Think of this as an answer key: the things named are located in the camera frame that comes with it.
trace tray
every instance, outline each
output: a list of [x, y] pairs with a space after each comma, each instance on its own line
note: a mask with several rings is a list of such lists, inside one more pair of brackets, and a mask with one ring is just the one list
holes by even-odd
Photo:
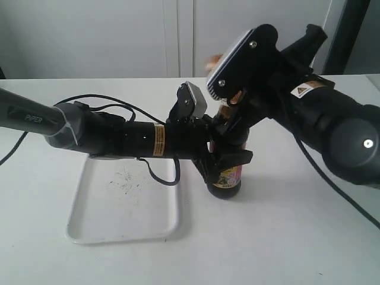
[[[172, 181], [173, 160], [150, 159], [153, 171]], [[165, 238], [179, 223], [177, 186], [164, 186], [138, 160], [85, 162], [66, 236], [74, 243]]]

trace screw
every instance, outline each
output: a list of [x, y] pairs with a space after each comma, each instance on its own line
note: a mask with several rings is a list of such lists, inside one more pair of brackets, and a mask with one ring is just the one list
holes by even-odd
[[365, 140], [364, 143], [363, 143], [364, 147], [365, 148], [371, 148], [373, 147], [373, 141], [368, 139], [368, 140]]
[[255, 42], [254, 40], [251, 41], [251, 42], [249, 43], [249, 47], [250, 47], [251, 49], [256, 48], [256, 47], [257, 47], [257, 42]]
[[226, 81], [223, 80], [223, 79], [221, 79], [221, 80], [218, 81], [218, 85], [219, 85], [220, 87], [224, 87], [224, 86], [226, 85]]

